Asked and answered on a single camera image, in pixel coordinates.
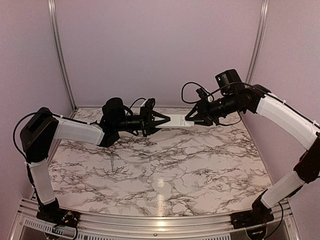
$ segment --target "marble table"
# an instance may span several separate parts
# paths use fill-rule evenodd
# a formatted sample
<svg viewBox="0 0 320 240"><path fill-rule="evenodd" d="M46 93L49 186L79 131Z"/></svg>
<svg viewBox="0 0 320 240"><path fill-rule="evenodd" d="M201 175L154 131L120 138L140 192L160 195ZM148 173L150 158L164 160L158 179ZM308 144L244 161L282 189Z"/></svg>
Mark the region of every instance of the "marble table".
<svg viewBox="0 0 320 240"><path fill-rule="evenodd" d="M92 122L101 116L101 109L81 108L75 119ZM238 120L233 114L221 122ZM109 148L61 141L49 166L61 207L130 216L227 213L249 209L271 185L242 122L162 129L149 137L120 135Z"/></svg>

